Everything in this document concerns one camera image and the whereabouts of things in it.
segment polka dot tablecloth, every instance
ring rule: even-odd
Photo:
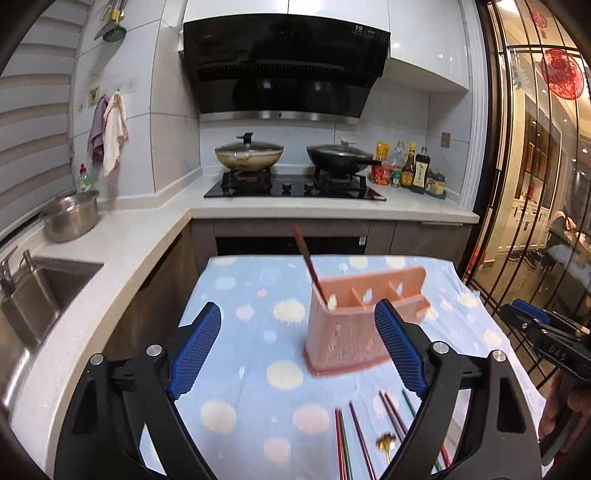
[[[517,360],[509,340],[453,265],[422,257],[316,256],[320,278],[422,265],[423,294],[431,303],[423,330],[459,353],[507,353],[525,392],[534,423],[544,399]],[[199,278],[181,320],[190,324],[215,302],[222,328],[190,392],[176,402],[187,430],[220,480],[336,480],[336,407],[343,410],[353,476],[368,478],[348,403],[353,401],[376,473],[386,468],[375,441],[393,432],[380,390],[387,390],[407,425],[413,417],[401,395],[394,364],[317,378],[303,359],[310,307],[310,275],[301,257],[219,257]],[[410,394],[414,407],[420,400]],[[459,432],[468,392],[461,392],[453,422]],[[449,439],[456,443],[458,438]],[[144,429],[146,465],[164,473]]]

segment red paper cutting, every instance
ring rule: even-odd
[[[544,53],[544,60],[540,62],[540,70],[550,90],[565,100],[579,98],[585,82],[573,56],[565,50],[551,48]]]

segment hand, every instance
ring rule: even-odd
[[[556,417],[558,416],[561,407],[561,382],[562,373],[558,372],[552,379],[552,383],[550,385],[550,395],[546,400],[544,412],[540,420],[540,428],[538,429],[540,437],[549,435],[554,431],[554,428],[556,427]],[[566,453],[570,450],[575,440],[581,434],[581,432],[585,428],[585,425],[587,425],[587,422],[589,421],[589,417],[591,416],[591,388],[584,388],[581,390],[575,390],[570,392],[567,400],[567,405],[573,412],[580,413],[582,417],[573,433],[570,435],[570,437],[564,443],[563,447],[560,449],[562,453]]]

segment screw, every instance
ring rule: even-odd
[[[148,356],[158,356],[162,353],[162,347],[160,345],[150,345],[146,349]]]
[[[433,350],[435,350],[437,353],[440,353],[443,355],[445,353],[448,353],[449,345],[446,344],[445,342],[435,342],[433,344]]]
[[[91,365],[100,365],[104,359],[105,359],[105,357],[102,356],[102,354],[95,353],[93,356],[90,357],[90,364]]]
[[[495,350],[492,352],[492,357],[497,361],[497,362],[504,362],[505,360],[507,360],[507,356],[505,355],[505,352],[501,351],[501,350]]]

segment blue gripper pad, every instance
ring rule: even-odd
[[[422,398],[428,390],[423,357],[404,331],[402,318],[392,310],[383,300],[378,302],[374,312],[375,326],[404,386]]]
[[[222,327],[222,314],[214,303],[205,305],[201,322],[172,362],[167,392],[170,398],[178,398],[193,387],[199,371],[207,358],[217,334]]]
[[[521,310],[522,312],[524,312],[528,315],[531,315],[533,318],[538,319],[539,321],[541,321],[542,323],[544,323],[546,325],[550,324],[550,319],[548,318],[548,315],[546,314],[546,312],[544,312],[543,310],[537,309],[533,305],[530,305],[529,303],[524,302],[523,300],[520,300],[520,299],[513,300],[513,302],[511,302],[511,305],[513,305],[516,309]]]

